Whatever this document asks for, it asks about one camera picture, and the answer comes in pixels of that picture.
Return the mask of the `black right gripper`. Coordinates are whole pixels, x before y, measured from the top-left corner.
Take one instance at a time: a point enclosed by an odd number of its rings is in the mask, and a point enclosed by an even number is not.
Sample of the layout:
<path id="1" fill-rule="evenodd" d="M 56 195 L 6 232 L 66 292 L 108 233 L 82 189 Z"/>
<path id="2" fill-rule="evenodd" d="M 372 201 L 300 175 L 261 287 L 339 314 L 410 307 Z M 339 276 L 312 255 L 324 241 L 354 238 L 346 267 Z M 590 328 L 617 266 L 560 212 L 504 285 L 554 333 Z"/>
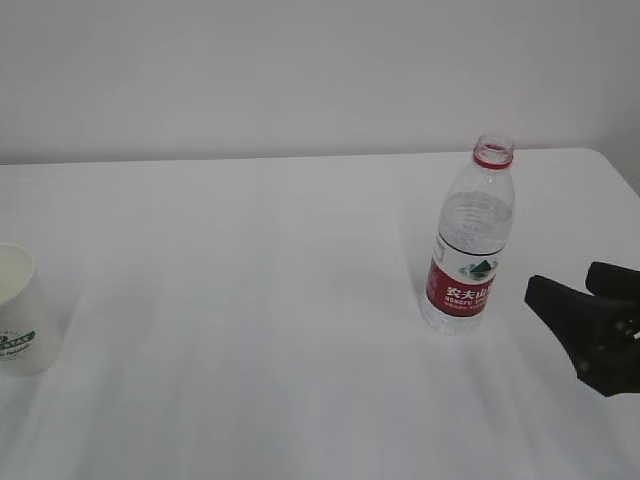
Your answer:
<path id="1" fill-rule="evenodd" d="M 586 289 L 534 275 L 524 301 L 559 341 L 576 374 L 605 397 L 639 392 L 640 272 L 593 262 Z"/>

